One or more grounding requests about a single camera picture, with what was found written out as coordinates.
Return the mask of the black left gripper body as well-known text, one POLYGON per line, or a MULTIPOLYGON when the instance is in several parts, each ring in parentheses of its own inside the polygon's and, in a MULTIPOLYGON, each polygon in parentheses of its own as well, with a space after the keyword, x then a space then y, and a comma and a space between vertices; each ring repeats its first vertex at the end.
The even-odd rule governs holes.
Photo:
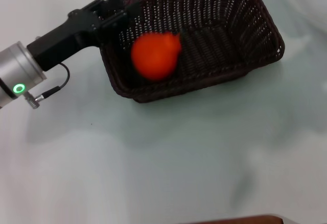
POLYGON ((36 39, 27 50, 43 71, 48 71, 80 50, 102 45, 101 4, 71 11, 59 27, 36 39))

